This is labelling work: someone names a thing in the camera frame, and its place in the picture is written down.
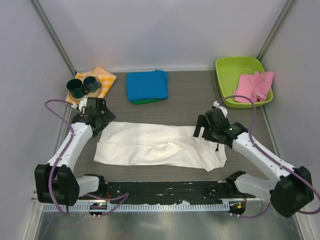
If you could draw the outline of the white printed t-shirt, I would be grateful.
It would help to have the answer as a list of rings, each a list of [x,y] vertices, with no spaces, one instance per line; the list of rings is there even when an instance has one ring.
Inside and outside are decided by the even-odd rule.
[[[223,168],[223,144],[194,137],[194,126],[111,122],[101,134],[93,160],[105,165],[168,165],[204,169]]]

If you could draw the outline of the green plastic basin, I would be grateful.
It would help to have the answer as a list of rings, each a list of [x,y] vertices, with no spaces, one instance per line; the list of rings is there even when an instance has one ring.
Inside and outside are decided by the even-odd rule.
[[[238,86],[241,75],[253,75],[255,72],[262,74],[265,72],[261,62],[252,56],[221,57],[215,62],[215,67],[220,94],[223,98],[233,94]],[[270,89],[267,92],[266,100],[258,101],[255,105],[260,107],[269,103],[273,97],[273,91]],[[233,97],[224,100],[224,103],[231,108],[252,108],[251,103],[248,100],[245,101],[246,102],[238,102],[235,101]]]

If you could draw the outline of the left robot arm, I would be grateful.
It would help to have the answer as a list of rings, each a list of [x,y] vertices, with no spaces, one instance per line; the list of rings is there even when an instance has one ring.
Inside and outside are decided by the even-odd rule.
[[[71,107],[78,112],[71,121],[65,121],[69,128],[66,138],[54,156],[34,170],[41,203],[70,207],[80,197],[91,195],[100,200],[107,192],[102,175],[89,173],[76,178],[74,168],[88,140],[97,137],[116,117],[103,98],[84,98]]]

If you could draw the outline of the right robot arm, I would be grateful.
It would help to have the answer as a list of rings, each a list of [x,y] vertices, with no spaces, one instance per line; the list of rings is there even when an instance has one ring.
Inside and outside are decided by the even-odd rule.
[[[312,178],[308,169],[278,158],[242,124],[230,123],[224,107],[212,107],[197,118],[194,137],[228,146],[251,161],[266,180],[237,171],[226,178],[226,193],[233,198],[249,194],[269,201],[283,217],[290,218],[314,200]]]

